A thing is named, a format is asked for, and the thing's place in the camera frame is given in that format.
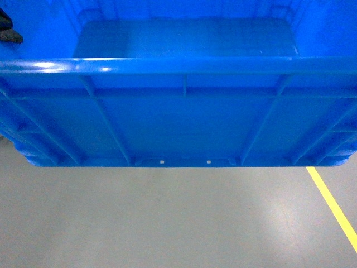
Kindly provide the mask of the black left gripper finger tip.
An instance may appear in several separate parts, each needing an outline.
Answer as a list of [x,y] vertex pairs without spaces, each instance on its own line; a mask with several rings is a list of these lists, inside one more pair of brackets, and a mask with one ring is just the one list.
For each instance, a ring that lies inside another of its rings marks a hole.
[[1,41],[23,43],[23,36],[14,30],[12,19],[3,9],[1,9]]

